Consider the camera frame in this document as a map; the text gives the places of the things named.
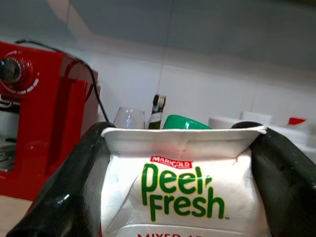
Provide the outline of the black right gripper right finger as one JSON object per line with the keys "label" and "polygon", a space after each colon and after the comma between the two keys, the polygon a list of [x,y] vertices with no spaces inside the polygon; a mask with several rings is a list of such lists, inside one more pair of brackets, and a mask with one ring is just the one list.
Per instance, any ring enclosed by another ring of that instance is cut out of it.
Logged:
{"label": "black right gripper right finger", "polygon": [[316,165],[288,138],[267,127],[234,166],[237,225],[247,236],[316,235]]}

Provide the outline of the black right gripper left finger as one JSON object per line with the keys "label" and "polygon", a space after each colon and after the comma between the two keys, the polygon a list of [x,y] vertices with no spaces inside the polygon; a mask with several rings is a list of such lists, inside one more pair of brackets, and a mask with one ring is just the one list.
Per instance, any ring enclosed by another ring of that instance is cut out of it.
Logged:
{"label": "black right gripper left finger", "polygon": [[101,192],[110,162],[101,134],[113,127],[98,122],[84,134],[8,237],[100,236]]}

